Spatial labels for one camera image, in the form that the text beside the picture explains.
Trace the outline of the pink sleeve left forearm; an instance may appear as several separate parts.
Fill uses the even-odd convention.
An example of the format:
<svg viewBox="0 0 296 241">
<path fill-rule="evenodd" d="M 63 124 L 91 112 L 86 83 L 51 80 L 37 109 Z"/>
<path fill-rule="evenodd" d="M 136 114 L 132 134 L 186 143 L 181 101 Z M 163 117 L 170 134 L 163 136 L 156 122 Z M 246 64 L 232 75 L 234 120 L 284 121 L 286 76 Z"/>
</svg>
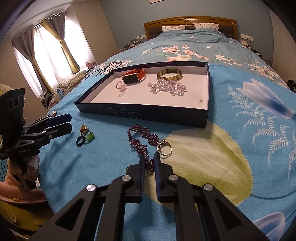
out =
<svg viewBox="0 0 296 241">
<path fill-rule="evenodd" d="M 26 191 L 10 171 L 7 171 L 4 182 L 1 181 L 0 192 L 1 201 L 8 203 L 33 204 L 47 201 L 41 189 Z"/>
</svg>

